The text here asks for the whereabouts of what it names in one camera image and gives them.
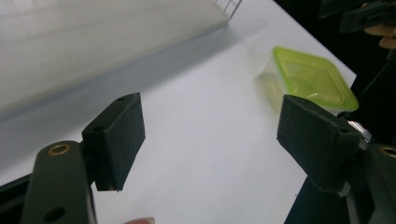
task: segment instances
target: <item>white surface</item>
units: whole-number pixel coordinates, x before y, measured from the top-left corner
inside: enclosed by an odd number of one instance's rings
[[[5,0],[0,9],[0,112],[229,19],[211,0]]]
[[[305,174],[276,141],[258,76],[275,45],[327,57],[354,74],[270,0],[247,0],[226,28],[102,74],[0,119],[0,184],[35,154],[140,91],[147,139],[122,192],[95,192],[99,223],[283,223]]]

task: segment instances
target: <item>human hand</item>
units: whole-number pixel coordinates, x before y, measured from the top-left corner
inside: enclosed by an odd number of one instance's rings
[[[383,36],[378,45],[384,49],[396,49],[396,25],[380,24],[364,30],[369,35]]]
[[[144,217],[125,222],[124,224],[155,224],[155,221],[152,217]]]

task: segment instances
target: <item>translucent plastic box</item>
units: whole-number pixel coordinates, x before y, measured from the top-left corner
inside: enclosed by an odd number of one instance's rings
[[[274,47],[262,80],[269,102],[276,111],[280,111],[284,94],[303,97],[334,114],[359,107],[335,65],[315,55]]]

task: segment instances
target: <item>plastic container lid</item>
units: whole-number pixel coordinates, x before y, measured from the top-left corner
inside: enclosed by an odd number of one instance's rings
[[[274,47],[273,56],[285,94],[342,111],[359,107],[355,95],[329,60],[283,47]]]

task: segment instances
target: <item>white tabletop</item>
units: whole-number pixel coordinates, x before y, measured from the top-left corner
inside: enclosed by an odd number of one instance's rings
[[[258,81],[276,45],[330,59],[349,85],[355,77],[276,3],[246,0],[225,28],[1,117],[0,184],[140,91],[147,138],[122,192],[94,190],[99,223],[283,223],[305,174],[277,142],[278,114]]]

